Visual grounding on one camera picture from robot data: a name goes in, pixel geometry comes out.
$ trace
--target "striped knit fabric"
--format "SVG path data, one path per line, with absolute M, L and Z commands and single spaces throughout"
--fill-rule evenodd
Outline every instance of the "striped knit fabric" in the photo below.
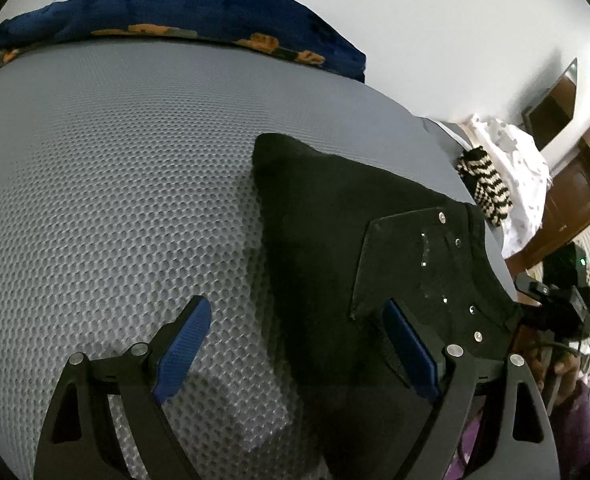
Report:
M 495 227 L 501 226 L 502 220 L 507 218 L 511 211 L 513 202 L 511 202 L 508 188 L 486 150 L 480 146 L 463 152 L 458 159 L 456 169 L 465 183 L 467 176 L 474 179 L 473 200 L 480 206 L 491 224 Z

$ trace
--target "metal screw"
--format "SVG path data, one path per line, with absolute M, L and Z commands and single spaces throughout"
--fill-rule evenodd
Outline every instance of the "metal screw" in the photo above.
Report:
M 519 354 L 511 354 L 510 359 L 515 366 L 522 366 L 524 364 L 524 358 Z
M 448 345 L 446 351 L 448 355 L 453 357 L 462 357 L 464 355 L 464 349 L 460 345 Z
M 130 348 L 130 353 L 136 356 L 144 355 L 148 351 L 149 345 L 147 345 L 146 343 L 135 343 Z
M 75 352 L 68 358 L 68 362 L 72 365 L 78 365 L 84 360 L 84 354 L 81 352 Z

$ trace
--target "honeycomb patterned fabric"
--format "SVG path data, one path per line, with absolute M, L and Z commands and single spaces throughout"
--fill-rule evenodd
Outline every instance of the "honeycomb patterned fabric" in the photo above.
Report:
M 163 405 L 208 479 L 327 478 L 303 414 L 262 250 L 262 132 L 471 202 L 418 118 L 367 86 L 234 48 L 97 40 L 0 70 L 0 454 L 31 478 L 69 354 L 148 341 L 194 294 L 213 325 Z M 487 234 L 489 258 L 510 277 Z M 119 403 L 131 474 L 144 466 Z

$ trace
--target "purple clothing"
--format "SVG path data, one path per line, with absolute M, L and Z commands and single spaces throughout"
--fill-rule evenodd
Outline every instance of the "purple clothing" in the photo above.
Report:
M 550 427 L 558 450 L 562 480 L 590 480 L 590 403 L 588 387 L 583 382 L 578 381 L 573 394 L 553 410 Z M 467 461 L 479 430 L 480 417 L 477 416 L 462 433 L 462 451 Z M 458 480 L 464 474 L 465 466 L 456 453 L 444 480 Z

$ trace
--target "purple sleeve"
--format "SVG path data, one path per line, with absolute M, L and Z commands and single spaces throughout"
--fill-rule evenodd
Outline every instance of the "purple sleeve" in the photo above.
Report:
M 590 462 L 590 402 L 588 387 L 583 382 L 578 381 L 573 394 L 553 410 L 550 427 L 562 480 L 577 478 Z

